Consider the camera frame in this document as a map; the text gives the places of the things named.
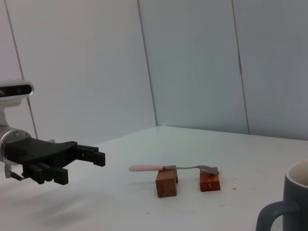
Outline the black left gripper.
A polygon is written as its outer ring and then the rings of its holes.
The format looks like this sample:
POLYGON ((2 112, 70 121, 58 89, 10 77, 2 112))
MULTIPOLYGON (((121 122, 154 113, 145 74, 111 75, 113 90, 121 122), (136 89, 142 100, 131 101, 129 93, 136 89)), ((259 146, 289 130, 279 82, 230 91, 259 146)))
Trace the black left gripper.
POLYGON ((5 157, 23 165, 23 176, 38 184, 46 181, 68 184, 68 171, 63 167, 75 159, 105 166, 105 153, 98 147, 79 145, 75 141, 52 143, 34 138, 26 138, 7 143, 5 157))

